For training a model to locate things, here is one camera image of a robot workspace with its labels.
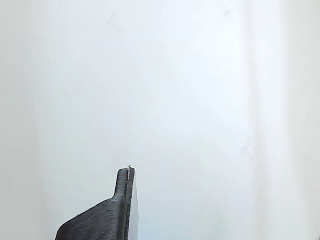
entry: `textured black plastic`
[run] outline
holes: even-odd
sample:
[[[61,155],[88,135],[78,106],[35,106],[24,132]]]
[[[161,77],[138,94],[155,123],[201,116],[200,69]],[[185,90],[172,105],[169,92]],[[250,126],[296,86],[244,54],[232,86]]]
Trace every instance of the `textured black plastic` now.
[[[133,168],[120,169],[114,196],[67,221],[57,231],[55,240],[128,239],[133,178]]]
[[[130,208],[131,208],[131,198],[132,198],[132,190],[134,186],[134,177],[135,177],[135,169],[129,166],[128,172],[128,183],[126,188],[126,220],[124,226],[124,240],[128,240],[129,234],[129,221],[130,221]]]

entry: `dark gray object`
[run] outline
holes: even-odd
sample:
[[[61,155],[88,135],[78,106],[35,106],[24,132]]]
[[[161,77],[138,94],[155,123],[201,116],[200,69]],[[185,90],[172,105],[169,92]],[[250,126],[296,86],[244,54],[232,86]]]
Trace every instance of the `dark gray object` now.
[[[120,169],[113,197],[64,223],[55,240],[127,240],[128,235],[137,236],[136,233],[129,234],[134,178],[134,168]]]

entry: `ribbed surface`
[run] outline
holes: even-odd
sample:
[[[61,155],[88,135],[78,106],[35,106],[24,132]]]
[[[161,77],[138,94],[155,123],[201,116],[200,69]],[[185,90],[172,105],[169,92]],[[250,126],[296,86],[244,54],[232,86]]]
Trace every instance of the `ribbed surface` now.
[[[128,170],[120,169],[113,198],[67,221],[59,228],[55,240],[124,240],[127,181]]]

